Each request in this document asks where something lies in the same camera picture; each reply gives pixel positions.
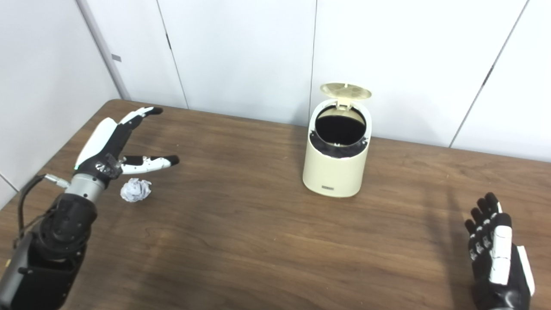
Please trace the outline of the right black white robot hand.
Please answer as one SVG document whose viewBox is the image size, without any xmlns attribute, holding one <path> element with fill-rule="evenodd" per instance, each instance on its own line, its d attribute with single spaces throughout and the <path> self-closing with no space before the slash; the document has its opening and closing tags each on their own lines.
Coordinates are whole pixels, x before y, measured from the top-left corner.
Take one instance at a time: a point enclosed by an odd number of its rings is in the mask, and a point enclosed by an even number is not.
<svg viewBox="0 0 551 310">
<path fill-rule="evenodd" d="M 512 219 L 492 192 L 479 198 L 464 223 L 474 273 L 471 295 L 479 310 L 527 310 L 535 294 L 524 246 L 512 241 Z"/>
</svg>

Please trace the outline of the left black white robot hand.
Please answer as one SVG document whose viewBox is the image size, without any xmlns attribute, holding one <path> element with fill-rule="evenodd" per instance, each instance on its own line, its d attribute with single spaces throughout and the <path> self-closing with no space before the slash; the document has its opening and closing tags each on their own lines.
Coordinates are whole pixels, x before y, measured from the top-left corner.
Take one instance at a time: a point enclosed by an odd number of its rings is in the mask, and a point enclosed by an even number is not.
<svg viewBox="0 0 551 310">
<path fill-rule="evenodd" d="M 102 120 L 77 157 L 74 176 L 86 176 L 107 188 L 110 181 L 121 175 L 146 174 L 179 164 L 177 155 L 121 155 L 132 132 L 142 121 L 162 113 L 162 108 L 150 106 L 129 112 L 119 122 L 112 118 Z"/>
</svg>

